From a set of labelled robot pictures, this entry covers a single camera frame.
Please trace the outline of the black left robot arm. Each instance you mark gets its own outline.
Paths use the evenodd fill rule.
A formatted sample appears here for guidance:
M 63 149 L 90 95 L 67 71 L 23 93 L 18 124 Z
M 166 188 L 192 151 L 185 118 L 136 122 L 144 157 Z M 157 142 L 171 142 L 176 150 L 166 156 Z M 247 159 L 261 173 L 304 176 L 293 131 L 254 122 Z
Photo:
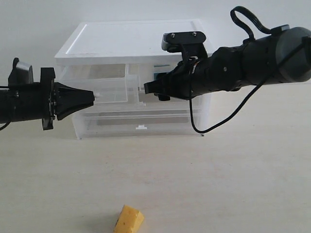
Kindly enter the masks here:
M 54 69 L 43 67 L 39 82 L 10 82 L 0 87 L 0 129 L 13 122 L 40 119 L 43 130 L 52 130 L 54 120 L 91 107 L 94 101 L 93 91 L 56 82 Z

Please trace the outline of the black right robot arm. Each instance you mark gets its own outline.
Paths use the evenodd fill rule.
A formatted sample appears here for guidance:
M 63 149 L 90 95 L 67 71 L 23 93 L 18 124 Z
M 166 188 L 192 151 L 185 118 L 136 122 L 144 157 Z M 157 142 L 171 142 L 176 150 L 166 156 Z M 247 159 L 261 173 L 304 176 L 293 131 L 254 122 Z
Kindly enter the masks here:
M 263 83 L 301 83 L 311 77 L 311 32 L 280 26 L 269 36 L 240 46 L 220 47 L 208 55 L 203 32 L 166 33 L 162 49 L 181 53 L 182 60 L 168 73 L 144 84 L 146 94 L 161 101 L 189 100 L 218 91 L 237 91 Z

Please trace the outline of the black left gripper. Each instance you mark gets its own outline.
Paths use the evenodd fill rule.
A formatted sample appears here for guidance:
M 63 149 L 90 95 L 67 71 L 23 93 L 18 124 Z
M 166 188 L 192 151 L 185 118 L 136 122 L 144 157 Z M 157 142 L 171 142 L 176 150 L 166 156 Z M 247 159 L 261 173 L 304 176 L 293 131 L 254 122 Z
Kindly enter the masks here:
M 82 90 L 54 83 L 55 71 L 53 67 L 40 69 L 40 84 L 42 92 L 43 110 L 42 127 L 44 131 L 53 129 L 53 121 L 63 120 L 69 115 L 94 105 L 95 97 L 92 91 Z

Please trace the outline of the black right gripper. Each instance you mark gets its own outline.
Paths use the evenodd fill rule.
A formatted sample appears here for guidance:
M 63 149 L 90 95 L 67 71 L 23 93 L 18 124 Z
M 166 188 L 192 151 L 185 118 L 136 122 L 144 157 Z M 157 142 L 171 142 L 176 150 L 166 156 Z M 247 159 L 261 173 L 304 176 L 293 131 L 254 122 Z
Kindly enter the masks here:
M 159 101 L 170 101 L 170 97 L 189 100 L 209 93 L 208 61 L 199 60 L 189 65 L 179 62 L 169 73 L 160 73 L 144 84 L 145 94 L 157 94 Z

